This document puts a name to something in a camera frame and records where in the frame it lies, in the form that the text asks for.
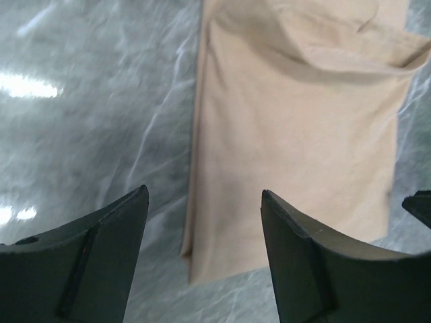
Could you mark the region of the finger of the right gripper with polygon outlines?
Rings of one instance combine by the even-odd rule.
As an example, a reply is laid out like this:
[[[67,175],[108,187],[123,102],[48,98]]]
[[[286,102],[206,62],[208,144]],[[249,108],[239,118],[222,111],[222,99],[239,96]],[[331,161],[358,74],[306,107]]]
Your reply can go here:
[[[414,195],[406,197],[402,207],[426,227],[431,228],[431,192],[419,190]]]

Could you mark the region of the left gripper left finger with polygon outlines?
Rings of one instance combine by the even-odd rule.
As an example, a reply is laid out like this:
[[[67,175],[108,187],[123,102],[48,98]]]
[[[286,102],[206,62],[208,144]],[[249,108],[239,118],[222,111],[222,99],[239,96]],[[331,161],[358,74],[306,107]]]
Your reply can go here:
[[[147,220],[140,186],[58,228],[1,246],[1,321],[122,322]]]

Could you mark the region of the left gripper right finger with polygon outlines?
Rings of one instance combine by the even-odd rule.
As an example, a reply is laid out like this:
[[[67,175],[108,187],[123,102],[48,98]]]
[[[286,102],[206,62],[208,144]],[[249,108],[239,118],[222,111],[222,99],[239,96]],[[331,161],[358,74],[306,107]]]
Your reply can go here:
[[[430,253],[353,239],[270,190],[261,220],[281,322],[429,322]]]

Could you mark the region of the beige t shirt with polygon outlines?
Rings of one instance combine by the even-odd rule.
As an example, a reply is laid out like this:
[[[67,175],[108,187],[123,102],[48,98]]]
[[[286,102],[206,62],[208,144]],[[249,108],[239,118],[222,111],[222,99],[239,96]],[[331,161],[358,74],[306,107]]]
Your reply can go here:
[[[387,234],[397,113],[430,39],[407,1],[204,1],[189,283],[267,265],[261,193],[346,235]]]

